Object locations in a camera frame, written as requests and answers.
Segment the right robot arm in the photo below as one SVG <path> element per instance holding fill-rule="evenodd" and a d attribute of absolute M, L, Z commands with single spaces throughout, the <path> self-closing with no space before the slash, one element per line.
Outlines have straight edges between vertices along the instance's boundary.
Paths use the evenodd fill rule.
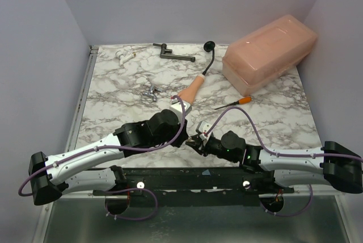
<path fill-rule="evenodd" d="M 334 141 L 314 149 L 277 150 L 248 145 L 228 131 L 221 139 L 200 133 L 185 143 L 204 157 L 238 163 L 246 172 L 270 172 L 261 178 L 261 187 L 268 193 L 294 185 L 327 185 L 340 192 L 362 193 L 362 158 Z"/>

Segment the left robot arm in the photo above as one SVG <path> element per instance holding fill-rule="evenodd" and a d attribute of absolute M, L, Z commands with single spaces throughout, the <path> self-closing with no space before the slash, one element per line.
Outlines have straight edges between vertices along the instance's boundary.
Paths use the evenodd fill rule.
<path fill-rule="evenodd" d="M 126 123 L 101 140 L 69 152 L 46 156 L 37 152 L 29 163 L 31 196 L 36 206 L 56 201 L 66 192 L 84 191 L 80 173 L 105 162 L 180 147 L 188 138 L 185 115 L 162 110 L 149 120 Z"/>

